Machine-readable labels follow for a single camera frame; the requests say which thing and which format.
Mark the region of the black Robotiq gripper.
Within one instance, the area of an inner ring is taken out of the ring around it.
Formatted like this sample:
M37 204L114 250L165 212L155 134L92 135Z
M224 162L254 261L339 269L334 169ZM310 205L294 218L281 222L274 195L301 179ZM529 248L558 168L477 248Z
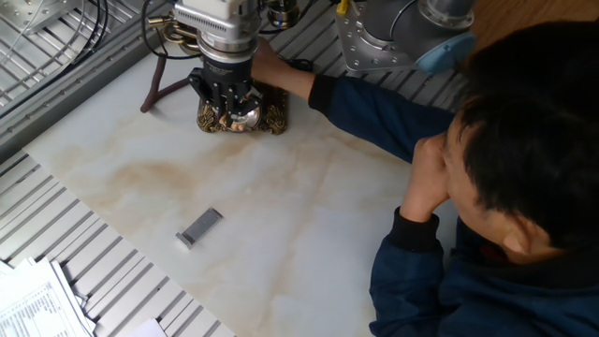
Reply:
M205 57L203 67L191 71L188 81L199 96L198 123L258 122L262 94L253 87L251 68L252 59L222 63ZM227 106L233 106L230 113Z

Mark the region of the person's left hand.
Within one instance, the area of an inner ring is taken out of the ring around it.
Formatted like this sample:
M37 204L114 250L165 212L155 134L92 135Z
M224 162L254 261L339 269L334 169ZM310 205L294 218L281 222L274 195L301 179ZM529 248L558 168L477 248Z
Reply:
M444 161L446 132L416 143L412 169L400 216L416 223L431 219L434 210L449 199Z

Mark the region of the person's right hand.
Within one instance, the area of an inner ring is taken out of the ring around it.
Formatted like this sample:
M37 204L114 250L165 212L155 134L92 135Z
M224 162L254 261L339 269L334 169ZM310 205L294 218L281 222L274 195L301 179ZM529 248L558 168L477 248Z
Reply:
M258 49L253 57L251 75L256 81L293 94L300 92L297 70L281 59L263 37L258 39Z

